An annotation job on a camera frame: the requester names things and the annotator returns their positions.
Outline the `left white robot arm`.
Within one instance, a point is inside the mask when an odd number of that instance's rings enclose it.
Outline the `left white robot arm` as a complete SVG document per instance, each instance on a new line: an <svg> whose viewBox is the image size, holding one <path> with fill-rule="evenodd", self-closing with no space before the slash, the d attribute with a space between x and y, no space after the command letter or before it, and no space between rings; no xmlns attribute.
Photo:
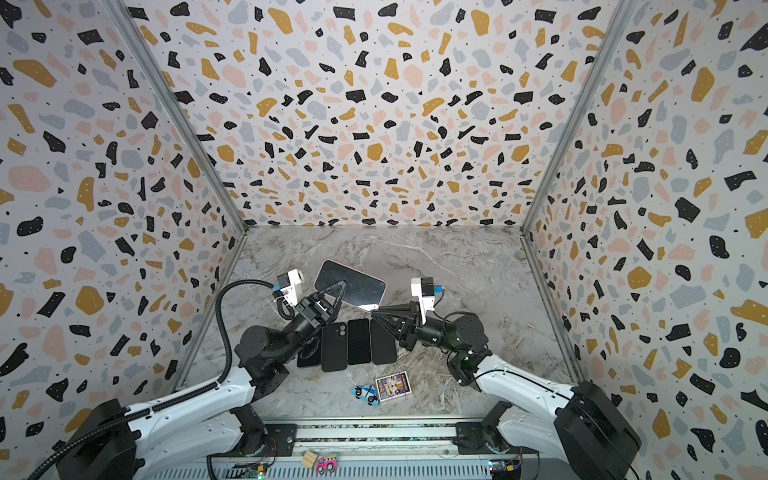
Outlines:
<svg viewBox="0 0 768 480"><path fill-rule="evenodd" d="M287 363L337 319L348 287L340 280L305 296L281 330L250 327L237 345L224 336L217 378L143 403L99 404L47 465L62 479L139 479L197 456L257 450L266 427L253 402L273 393Z"/></svg>

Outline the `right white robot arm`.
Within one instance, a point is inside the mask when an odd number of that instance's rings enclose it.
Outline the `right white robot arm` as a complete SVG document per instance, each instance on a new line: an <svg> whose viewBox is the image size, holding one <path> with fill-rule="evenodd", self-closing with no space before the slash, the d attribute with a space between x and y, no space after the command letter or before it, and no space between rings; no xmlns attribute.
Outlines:
<svg viewBox="0 0 768 480"><path fill-rule="evenodd" d="M497 397L479 433L459 446L499 454L515 447L535 450L568 463L581 479L638 474L632 463L639 435L603 390L589 381L557 383L508 363L491 351L476 314L440 317L410 302L374 310L371 317L406 350L421 344L446 354L458 384Z"/></svg>

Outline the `large black phone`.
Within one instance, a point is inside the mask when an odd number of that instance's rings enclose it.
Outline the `large black phone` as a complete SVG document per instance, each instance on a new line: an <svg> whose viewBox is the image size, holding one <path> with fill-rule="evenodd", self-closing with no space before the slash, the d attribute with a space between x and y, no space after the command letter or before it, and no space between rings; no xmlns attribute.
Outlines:
<svg viewBox="0 0 768 480"><path fill-rule="evenodd" d="M308 341L299 351L296 358L298 368L319 366L322 361L322 336L318 334Z"/></svg>

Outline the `black phone case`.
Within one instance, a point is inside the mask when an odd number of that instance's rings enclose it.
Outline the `black phone case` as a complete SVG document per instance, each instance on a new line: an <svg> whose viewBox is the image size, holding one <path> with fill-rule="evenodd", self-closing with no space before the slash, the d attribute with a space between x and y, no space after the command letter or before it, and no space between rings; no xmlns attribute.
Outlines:
<svg viewBox="0 0 768 480"><path fill-rule="evenodd" d="M348 366L348 336L345 322L326 326L322 332L321 370L343 371Z"/></svg>
<svg viewBox="0 0 768 480"><path fill-rule="evenodd" d="M375 365L393 364L398 359L395 338L375 320L370 321L371 358Z"/></svg>

